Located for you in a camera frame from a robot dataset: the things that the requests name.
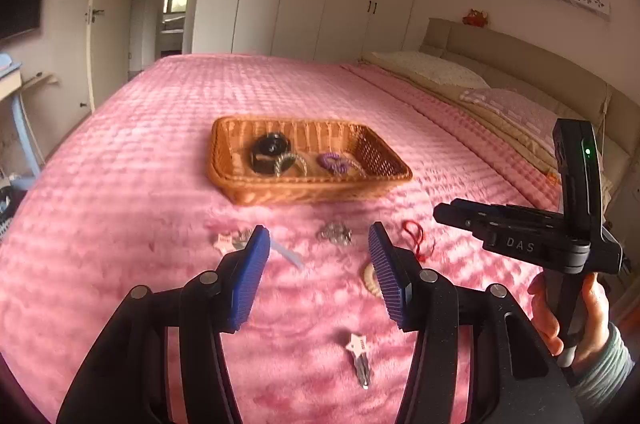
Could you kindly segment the person's right hand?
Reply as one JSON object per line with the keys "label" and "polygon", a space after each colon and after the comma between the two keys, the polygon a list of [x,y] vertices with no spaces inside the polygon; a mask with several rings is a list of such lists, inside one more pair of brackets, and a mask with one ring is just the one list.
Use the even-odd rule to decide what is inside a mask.
{"label": "person's right hand", "polygon": [[[543,274],[534,278],[527,292],[533,296],[533,326],[546,344],[550,354],[553,357],[559,356],[563,352],[564,343],[560,339],[559,322],[546,302],[546,282],[544,282]],[[596,363],[610,337],[608,329],[610,304],[605,289],[600,285],[595,273],[590,273],[585,277],[582,285],[582,300],[586,307],[587,320],[585,333],[577,346],[573,361],[573,370],[576,374],[586,372],[590,366]]]}

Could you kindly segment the grey striped sleeve forearm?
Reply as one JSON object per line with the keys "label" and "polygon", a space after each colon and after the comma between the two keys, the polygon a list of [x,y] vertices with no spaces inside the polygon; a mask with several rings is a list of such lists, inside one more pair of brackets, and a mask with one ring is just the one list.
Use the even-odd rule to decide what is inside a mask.
{"label": "grey striped sleeve forearm", "polygon": [[614,323],[608,324],[610,337],[596,362],[577,378],[572,392],[586,421],[597,418],[612,402],[636,365]]}

